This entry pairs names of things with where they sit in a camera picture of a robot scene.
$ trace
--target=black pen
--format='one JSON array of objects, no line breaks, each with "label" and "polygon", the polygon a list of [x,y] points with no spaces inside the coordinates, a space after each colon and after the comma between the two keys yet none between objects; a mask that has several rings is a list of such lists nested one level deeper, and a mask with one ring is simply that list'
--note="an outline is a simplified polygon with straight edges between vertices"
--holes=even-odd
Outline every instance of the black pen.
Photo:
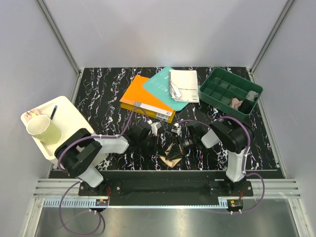
[{"label": "black pen", "polygon": [[53,112],[51,113],[51,116],[50,116],[50,119],[53,120],[53,117],[55,115],[55,112],[57,110],[57,105],[55,105],[54,109],[53,109]]}]

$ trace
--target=green crate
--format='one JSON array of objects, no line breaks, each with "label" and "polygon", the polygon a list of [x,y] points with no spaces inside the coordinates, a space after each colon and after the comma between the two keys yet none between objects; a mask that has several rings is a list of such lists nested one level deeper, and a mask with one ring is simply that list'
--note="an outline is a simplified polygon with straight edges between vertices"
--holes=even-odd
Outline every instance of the green crate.
[{"label": "green crate", "polygon": [[[249,91],[257,92],[258,98],[252,104],[252,109],[248,114],[244,114],[229,106],[233,98],[245,100]],[[201,101],[223,111],[238,117],[241,120],[247,118],[256,106],[263,88],[249,80],[241,78],[233,73],[227,72],[221,68],[215,68],[211,75],[205,80],[199,88],[199,98]]]}]

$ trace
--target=beige cup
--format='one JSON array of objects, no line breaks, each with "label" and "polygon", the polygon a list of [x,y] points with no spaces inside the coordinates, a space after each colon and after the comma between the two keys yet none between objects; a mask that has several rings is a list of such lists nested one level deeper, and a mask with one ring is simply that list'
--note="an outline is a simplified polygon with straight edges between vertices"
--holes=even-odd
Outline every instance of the beige cup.
[{"label": "beige cup", "polygon": [[46,144],[55,144],[61,137],[61,132],[53,121],[46,115],[37,115],[27,126],[27,132]]}]

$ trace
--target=tabletop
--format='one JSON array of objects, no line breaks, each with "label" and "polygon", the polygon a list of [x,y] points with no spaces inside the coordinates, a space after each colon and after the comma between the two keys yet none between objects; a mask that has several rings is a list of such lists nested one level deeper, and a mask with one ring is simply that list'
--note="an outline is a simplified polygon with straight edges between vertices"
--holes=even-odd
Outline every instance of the tabletop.
[{"label": "tabletop", "polygon": [[[201,85],[214,67],[183,67],[176,70],[196,70]],[[162,68],[85,68],[77,93],[75,106],[88,120],[97,134],[119,134],[125,126],[131,111],[122,109],[119,100],[136,75],[152,77]],[[250,80],[245,67],[223,67],[242,78]],[[194,119],[211,123],[224,114],[218,109],[200,101],[189,103],[175,114],[173,123],[183,119]],[[246,169],[274,170],[277,168],[263,118],[258,105],[250,115],[255,139],[247,157]],[[145,121],[145,116],[134,114],[129,127]],[[162,146],[166,150],[171,143],[172,124],[162,122]],[[147,157],[140,150],[132,153],[110,154],[98,165],[99,170],[225,170],[228,151],[222,143],[205,152],[190,149],[189,153],[174,168],[165,165],[159,157]]]}]

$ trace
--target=orange binder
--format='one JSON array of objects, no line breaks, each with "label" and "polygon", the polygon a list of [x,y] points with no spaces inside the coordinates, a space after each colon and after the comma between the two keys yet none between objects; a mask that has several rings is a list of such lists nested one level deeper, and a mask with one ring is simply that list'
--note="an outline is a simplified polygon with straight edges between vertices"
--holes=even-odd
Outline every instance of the orange binder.
[{"label": "orange binder", "polygon": [[143,84],[148,79],[149,78],[142,76],[135,76],[125,94],[120,99],[120,102],[138,106],[162,115],[171,116],[173,109],[143,88]]}]

